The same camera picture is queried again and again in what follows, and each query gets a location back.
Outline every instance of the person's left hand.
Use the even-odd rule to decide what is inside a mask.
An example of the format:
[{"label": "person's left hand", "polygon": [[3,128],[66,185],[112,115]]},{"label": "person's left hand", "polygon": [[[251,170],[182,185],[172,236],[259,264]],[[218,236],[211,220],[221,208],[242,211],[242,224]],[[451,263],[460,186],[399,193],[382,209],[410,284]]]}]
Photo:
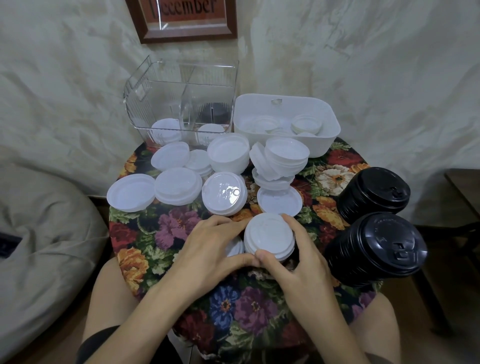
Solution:
[{"label": "person's left hand", "polygon": [[175,291],[186,295],[190,303],[211,291],[223,278],[242,267],[259,267],[252,254],[227,257],[226,247],[240,234],[250,219],[232,222],[212,216],[200,221],[188,236],[183,249],[160,283],[170,283]]}]

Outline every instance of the hand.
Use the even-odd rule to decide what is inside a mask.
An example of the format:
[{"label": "hand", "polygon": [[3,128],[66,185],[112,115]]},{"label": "hand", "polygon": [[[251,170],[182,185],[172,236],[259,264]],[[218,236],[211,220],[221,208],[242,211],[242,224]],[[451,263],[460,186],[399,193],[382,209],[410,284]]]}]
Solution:
[{"label": "hand", "polygon": [[245,230],[249,221],[232,222],[222,216],[200,221],[160,283],[172,283],[177,292],[187,296],[187,304],[191,304],[234,270],[246,266],[259,267],[259,260],[252,254],[227,257],[225,252],[228,243]]},{"label": "hand", "polygon": [[310,239],[305,228],[293,217],[283,214],[283,220],[295,233],[300,251],[300,263],[289,272],[275,256],[257,250],[255,256],[268,269],[283,290],[285,300],[298,322],[307,329],[312,318],[330,307],[339,310],[333,291],[332,276],[327,261]]}]

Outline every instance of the bean bag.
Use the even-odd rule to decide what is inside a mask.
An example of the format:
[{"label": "bean bag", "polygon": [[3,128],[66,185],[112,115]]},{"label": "bean bag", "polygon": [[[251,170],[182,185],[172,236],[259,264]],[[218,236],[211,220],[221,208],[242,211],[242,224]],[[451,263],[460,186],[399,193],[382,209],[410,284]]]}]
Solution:
[{"label": "bean bag", "polygon": [[0,259],[0,363],[4,363],[69,306],[94,270],[108,230],[89,198],[72,183],[3,165],[0,233],[20,241]]}]

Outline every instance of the round table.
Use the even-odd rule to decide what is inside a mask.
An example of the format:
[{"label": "round table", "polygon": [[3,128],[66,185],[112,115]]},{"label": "round table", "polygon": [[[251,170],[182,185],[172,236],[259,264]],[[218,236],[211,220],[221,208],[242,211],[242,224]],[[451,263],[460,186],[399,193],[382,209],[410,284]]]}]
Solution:
[{"label": "round table", "polygon": [[[133,173],[156,177],[150,159],[156,148],[142,144],[127,160],[119,178]],[[336,209],[336,198],[355,173],[368,164],[342,139],[328,152],[311,158],[291,184],[303,199],[296,219],[322,252],[348,224]],[[248,188],[244,208],[232,216],[240,221],[261,213],[253,182],[253,165],[243,173]],[[113,250],[133,294],[142,299],[175,262],[193,227],[211,213],[200,195],[192,204],[170,206],[155,200],[147,209],[126,213],[110,208],[109,230]],[[293,270],[298,249],[285,263]],[[378,287],[356,289],[332,282],[345,320],[352,322],[372,301]],[[246,360],[253,349],[302,346],[313,348],[307,334],[288,309],[277,282],[261,268],[244,268],[228,276],[210,293],[194,302],[174,326],[175,332],[197,345],[199,351],[221,362]]]}]

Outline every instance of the wall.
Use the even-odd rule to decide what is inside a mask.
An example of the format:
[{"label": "wall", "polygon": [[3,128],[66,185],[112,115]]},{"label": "wall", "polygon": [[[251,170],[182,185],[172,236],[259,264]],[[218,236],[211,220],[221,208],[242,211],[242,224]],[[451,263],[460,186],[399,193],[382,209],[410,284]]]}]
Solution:
[{"label": "wall", "polygon": [[141,46],[122,0],[0,4],[0,154],[102,193],[140,142],[121,103],[147,54],[238,57],[242,93],[314,96],[419,224],[473,220],[446,168],[479,168],[480,4],[238,0],[239,39]]}]

